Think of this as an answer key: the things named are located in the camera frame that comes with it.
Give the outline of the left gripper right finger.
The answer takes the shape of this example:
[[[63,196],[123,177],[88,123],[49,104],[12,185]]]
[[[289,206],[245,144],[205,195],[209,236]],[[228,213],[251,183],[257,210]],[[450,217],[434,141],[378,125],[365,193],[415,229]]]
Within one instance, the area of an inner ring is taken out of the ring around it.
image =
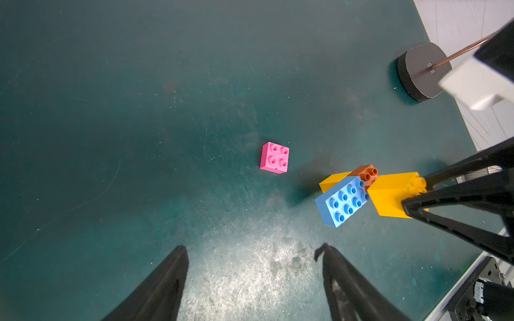
[[[408,320],[333,246],[324,243],[323,285],[333,320]]]

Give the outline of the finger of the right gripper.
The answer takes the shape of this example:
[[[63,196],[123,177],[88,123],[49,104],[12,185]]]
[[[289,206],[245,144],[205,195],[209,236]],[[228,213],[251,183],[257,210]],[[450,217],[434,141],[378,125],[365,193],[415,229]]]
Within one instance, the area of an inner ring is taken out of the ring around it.
[[[513,263],[513,171],[504,170],[402,202],[406,215]]]

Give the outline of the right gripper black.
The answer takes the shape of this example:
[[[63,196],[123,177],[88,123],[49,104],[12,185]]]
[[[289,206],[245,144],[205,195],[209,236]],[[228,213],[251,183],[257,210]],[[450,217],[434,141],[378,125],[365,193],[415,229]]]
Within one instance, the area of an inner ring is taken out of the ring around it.
[[[476,59],[514,80],[514,22],[509,21],[475,53]],[[489,167],[513,168],[513,137],[425,176],[426,188]]]

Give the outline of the orange 2x2 lego brick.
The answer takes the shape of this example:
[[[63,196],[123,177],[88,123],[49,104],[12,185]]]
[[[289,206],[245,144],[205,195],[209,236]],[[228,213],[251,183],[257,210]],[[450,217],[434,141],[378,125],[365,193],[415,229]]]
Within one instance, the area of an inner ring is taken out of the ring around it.
[[[379,171],[373,165],[364,165],[350,172],[349,176],[359,177],[365,183],[367,191],[379,177]]]

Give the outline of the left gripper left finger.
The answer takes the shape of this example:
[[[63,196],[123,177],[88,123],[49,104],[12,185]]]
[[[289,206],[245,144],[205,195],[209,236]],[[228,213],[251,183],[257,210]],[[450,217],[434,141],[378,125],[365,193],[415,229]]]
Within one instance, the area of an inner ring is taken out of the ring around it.
[[[189,259],[177,246],[105,320],[176,320],[186,284]]]

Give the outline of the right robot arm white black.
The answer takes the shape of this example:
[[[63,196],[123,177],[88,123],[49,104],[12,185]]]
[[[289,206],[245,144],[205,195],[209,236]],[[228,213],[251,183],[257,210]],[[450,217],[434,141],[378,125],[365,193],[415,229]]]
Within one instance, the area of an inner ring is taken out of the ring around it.
[[[438,86],[472,110],[513,100],[513,23],[470,47],[473,52],[444,73]],[[425,177],[427,192],[404,199],[404,213],[487,252],[513,262],[513,140],[508,139]],[[506,235],[441,217],[433,207],[462,205],[498,215]],[[482,268],[460,287],[448,305],[457,320],[512,320],[513,289]]]

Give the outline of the blue 2x4 lego brick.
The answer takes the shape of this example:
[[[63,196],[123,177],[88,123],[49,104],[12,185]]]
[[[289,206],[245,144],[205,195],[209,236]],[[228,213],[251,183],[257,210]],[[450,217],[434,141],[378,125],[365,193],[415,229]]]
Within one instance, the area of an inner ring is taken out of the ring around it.
[[[359,176],[350,176],[319,196],[315,203],[325,225],[339,227],[370,199],[365,182]]]

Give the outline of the yellow lego brick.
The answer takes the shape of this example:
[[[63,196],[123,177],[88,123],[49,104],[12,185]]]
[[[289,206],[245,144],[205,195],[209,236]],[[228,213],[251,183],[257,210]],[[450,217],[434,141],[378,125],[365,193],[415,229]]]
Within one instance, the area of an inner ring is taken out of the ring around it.
[[[426,179],[417,172],[382,175],[371,185],[368,193],[381,217],[409,219],[402,202],[426,193]]]
[[[325,180],[321,181],[321,183],[319,184],[319,186],[321,188],[321,191],[323,193],[329,191],[337,183],[339,183],[340,181],[344,180],[346,178],[346,176],[348,176],[349,174],[350,174],[350,172],[338,173],[338,174],[330,175],[328,178],[326,178]]]

